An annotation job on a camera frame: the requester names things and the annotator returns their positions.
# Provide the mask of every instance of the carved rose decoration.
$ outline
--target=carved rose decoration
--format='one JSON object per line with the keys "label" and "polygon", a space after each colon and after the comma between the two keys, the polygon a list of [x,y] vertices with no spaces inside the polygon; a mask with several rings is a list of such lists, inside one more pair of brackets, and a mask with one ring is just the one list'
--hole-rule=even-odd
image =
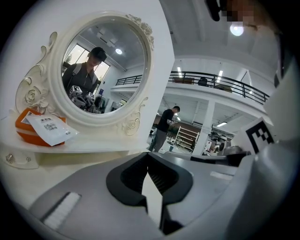
{"label": "carved rose decoration", "polygon": [[129,18],[131,21],[136,23],[146,34],[148,41],[150,43],[151,49],[154,50],[154,37],[151,36],[152,34],[152,28],[145,22],[142,22],[141,18],[132,16],[131,14],[126,15],[127,18]]}
{"label": "carved rose decoration", "polygon": [[143,23],[141,24],[141,29],[144,30],[144,33],[145,33],[147,36],[149,36],[149,35],[152,34],[152,29],[151,29],[151,27],[150,27],[147,23],[145,23],[145,22],[143,22]]}
{"label": "carved rose decoration", "polygon": [[40,91],[36,86],[33,86],[32,89],[26,93],[24,100],[30,108],[34,108],[39,113],[44,114],[49,106],[49,103],[46,101],[48,93],[48,90]]}
{"label": "carved rose decoration", "polygon": [[129,120],[128,122],[123,124],[123,129],[124,129],[126,135],[128,135],[128,136],[134,135],[140,126],[139,113],[137,115],[138,115],[138,117],[136,119]]}

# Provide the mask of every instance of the white shelf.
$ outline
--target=white shelf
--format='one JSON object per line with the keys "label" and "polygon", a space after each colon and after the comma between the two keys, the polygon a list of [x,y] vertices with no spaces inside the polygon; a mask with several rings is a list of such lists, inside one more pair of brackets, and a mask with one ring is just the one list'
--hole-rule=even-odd
{"label": "white shelf", "polygon": [[181,131],[179,131],[179,132],[180,132],[180,133],[183,133],[183,134],[186,134],[186,135],[189,135],[189,136],[191,136],[191,137],[197,138],[197,136],[193,136],[193,135],[190,135],[190,134],[187,134],[187,133],[181,132]]}
{"label": "white shelf", "polygon": [[185,142],[185,141],[183,141],[183,140],[181,140],[180,142],[181,142],[181,143],[186,143],[186,144],[188,144],[188,145],[192,145],[192,144],[190,144],[190,143],[188,143],[188,142]]}
{"label": "white shelf", "polygon": [[191,130],[187,130],[187,129],[182,128],[182,127],[181,127],[181,129],[186,130],[186,131],[189,131],[189,132],[191,132],[191,133],[196,133],[196,132],[193,132],[193,131],[191,131]]}
{"label": "white shelf", "polygon": [[182,137],[182,138],[185,138],[185,139],[188,139],[188,140],[192,141],[192,139],[189,139],[189,138],[181,136],[181,135],[178,135],[178,137]]}
{"label": "white shelf", "polygon": [[43,147],[27,143],[17,134],[15,120],[6,117],[0,121],[0,143],[5,146],[31,152],[42,153],[87,153],[87,152],[114,152],[146,149],[149,145],[140,139],[124,141],[116,140],[91,140],[83,133],[67,140],[64,145]]}

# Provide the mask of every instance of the ceiling beam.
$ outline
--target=ceiling beam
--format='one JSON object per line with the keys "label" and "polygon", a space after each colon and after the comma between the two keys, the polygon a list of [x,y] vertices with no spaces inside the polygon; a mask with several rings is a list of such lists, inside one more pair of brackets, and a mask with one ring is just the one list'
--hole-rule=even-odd
{"label": "ceiling beam", "polygon": [[197,23],[199,27],[199,39],[201,42],[205,42],[206,34],[204,27],[204,17],[202,12],[202,7],[200,6],[200,2],[198,0],[192,0],[194,10],[196,13]]}
{"label": "ceiling beam", "polygon": [[166,18],[168,26],[169,26],[169,31],[173,32],[174,40],[178,44],[181,42],[181,36],[178,31],[178,28],[176,27],[174,16],[170,13],[169,7],[167,6],[165,1],[160,1],[160,4],[161,4],[161,7],[163,8],[165,18]]}

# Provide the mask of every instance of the man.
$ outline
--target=man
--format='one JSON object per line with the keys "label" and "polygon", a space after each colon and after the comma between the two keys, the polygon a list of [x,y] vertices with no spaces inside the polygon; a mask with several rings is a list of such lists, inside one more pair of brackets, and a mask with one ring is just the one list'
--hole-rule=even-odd
{"label": "man", "polygon": [[149,151],[152,152],[153,148],[155,147],[155,152],[158,152],[160,148],[164,145],[165,139],[167,138],[167,132],[169,126],[174,124],[172,118],[175,113],[180,112],[180,107],[175,106],[172,109],[167,109],[164,111],[163,115],[160,118],[160,121],[157,126],[157,132],[153,142],[149,147]]}
{"label": "man", "polygon": [[77,64],[69,66],[65,71],[62,82],[67,94],[72,86],[80,87],[82,96],[86,96],[89,92],[93,93],[97,87],[98,79],[94,73],[94,67],[105,61],[106,53],[101,47],[95,47],[88,57],[77,72],[75,72]]}

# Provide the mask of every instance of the orange package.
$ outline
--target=orange package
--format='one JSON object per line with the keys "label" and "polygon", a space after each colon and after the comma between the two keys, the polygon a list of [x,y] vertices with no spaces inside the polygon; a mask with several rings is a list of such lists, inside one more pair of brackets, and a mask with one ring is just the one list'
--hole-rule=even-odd
{"label": "orange package", "polygon": [[[47,144],[34,130],[31,124],[27,121],[26,116],[29,115],[41,115],[39,112],[26,108],[15,121],[15,127],[17,128],[17,133],[23,138],[23,140],[27,143],[31,143],[38,146],[51,147]],[[60,118],[62,121],[66,122],[66,118]]]}

